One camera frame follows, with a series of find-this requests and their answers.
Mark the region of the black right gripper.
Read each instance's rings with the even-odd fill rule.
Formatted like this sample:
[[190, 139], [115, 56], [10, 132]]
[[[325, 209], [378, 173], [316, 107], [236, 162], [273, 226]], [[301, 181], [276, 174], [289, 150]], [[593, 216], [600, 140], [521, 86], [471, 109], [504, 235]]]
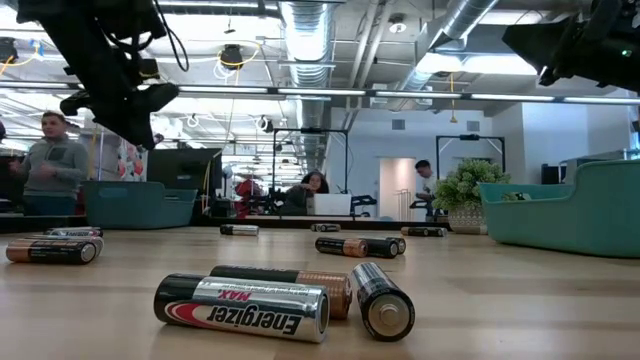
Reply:
[[502, 41], [530, 65], [544, 66], [541, 86], [578, 76], [598, 87], [639, 92], [639, 16], [619, 16], [602, 37], [587, 38], [588, 21], [566, 18], [555, 23], [508, 26]]

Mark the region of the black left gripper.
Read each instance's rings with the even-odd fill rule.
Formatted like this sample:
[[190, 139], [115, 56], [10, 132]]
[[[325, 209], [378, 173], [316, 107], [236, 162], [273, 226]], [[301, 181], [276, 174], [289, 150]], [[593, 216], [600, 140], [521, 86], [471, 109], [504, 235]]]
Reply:
[[[148, 113], [157, 112], [179, 95], [172, 83], [149, 85], [144, 90], [132, 87], [125, 65], [107, 38], [116, 40], [148, 32], [146, 23], [42, 23], [41, 26], [66, 61], [64, 72], [76, 76], [85, 90], [60, 102], [64, 115], [77, 115], [80, 108], [90, 109], [94, 121], [119, 135], [134, 146], [154, 149], [155, 138]], [[125, 93], [115, 97], [99, 97], [88, 91]], [[148, 112], [146, 114], [112, 114], [117, 111]]]

